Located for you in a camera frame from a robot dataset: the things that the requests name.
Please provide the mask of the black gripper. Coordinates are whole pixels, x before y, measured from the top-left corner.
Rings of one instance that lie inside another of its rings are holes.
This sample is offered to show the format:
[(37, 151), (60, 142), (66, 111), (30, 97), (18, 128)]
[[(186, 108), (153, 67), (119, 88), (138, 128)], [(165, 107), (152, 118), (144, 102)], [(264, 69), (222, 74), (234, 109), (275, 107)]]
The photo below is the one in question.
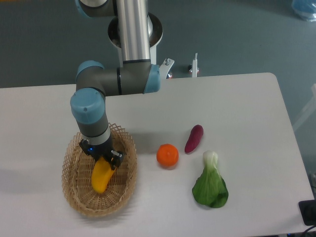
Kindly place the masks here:
[(123, 152), (113, 150), (112, 138), (99, 145), (91, 145), (87, 140), (82, 139), (79, 142), (79, 146), (87, 156), (92, 157), (94, 160), (103, 157), (109, 163), (111, 170), (120, 167), (123, 162)]

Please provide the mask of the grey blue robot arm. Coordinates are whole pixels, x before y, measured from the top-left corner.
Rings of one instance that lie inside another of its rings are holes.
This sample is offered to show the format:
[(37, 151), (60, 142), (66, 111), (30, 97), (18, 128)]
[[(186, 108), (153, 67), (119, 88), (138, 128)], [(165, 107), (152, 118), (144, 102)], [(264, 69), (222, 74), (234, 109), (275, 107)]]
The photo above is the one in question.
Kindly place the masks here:
[(113, 148), (106, 115), (107, 96), (153, 93), (160, 89), (159, 66), (151, 63), (148, 8), (144, 0), (78, 0), (78, 10), (90, 17), (116, 16), (122, 66), (106, 70), (96, 61), (80, 64), (71, 111), (83, 136), (79, 145), (95, 161), (103, 158), (118, 168), (123, 152)]

